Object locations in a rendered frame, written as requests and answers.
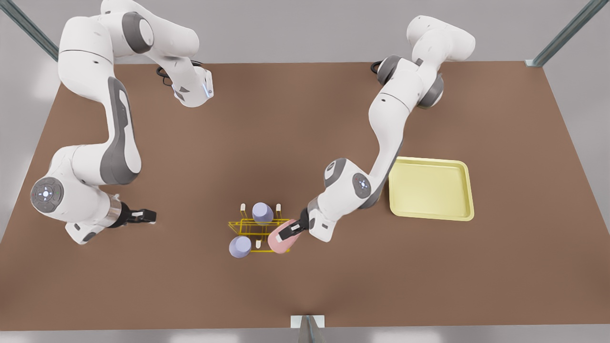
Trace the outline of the pink cup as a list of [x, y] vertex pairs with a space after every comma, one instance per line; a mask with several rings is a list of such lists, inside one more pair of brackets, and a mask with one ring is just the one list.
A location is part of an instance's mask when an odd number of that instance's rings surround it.
[[279, 227], [275, 228], [268, 236], [267, 242], [272, 251], [282, 254], [289, 250], [290, 247], [296, 242], [300, 233], [296, 236], [288, 237], [285, 240], [281, 240], [279, 233], [284, 228], [288, 227], [290, 224], [297, 222], [296, 220], [288, 220], [287, 222], [281, 224]]

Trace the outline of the lavender cup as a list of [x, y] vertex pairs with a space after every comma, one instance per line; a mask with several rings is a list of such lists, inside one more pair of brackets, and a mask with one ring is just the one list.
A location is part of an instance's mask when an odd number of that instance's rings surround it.
[[253, 205], [251, 213], [255, 223], [261, 226], [272, 223], [274, 219], [272, 208], [270, 208], [270, 206], [264, 202], [257, 202], [255, 205]]
[[247, 236], [237, 236], [229, 244], [229, 252], [234, 258], [245, 258], [250, 254], [252, 242]]

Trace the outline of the pale yellow tray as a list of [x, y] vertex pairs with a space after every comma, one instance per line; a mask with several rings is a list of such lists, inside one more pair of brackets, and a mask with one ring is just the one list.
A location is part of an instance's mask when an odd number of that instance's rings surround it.
[[456, 160], [396, 158], [388, 199], [399, 217], [467, 222], [475, 215], [468, 167]]

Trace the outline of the silver frame post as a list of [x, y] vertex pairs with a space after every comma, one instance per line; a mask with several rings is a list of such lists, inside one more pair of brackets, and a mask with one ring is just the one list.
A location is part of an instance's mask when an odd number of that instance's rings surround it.
[[325, 328], [324, 315], [291, 315], [290, 328], [298, 328], [297, 343], [326, 343], [320, 328]]
[[533, 59], [525, 60], [529, 68], [542, 68], [566, 43], [582, 29], [610, 0], [589, 0], [577, 15]]
[[37, 45], [54, 61], [58, 61], [59, 48], [55, 43], [20, 9], [13, 0], [0, 0], [0, 10], [6, 13]]

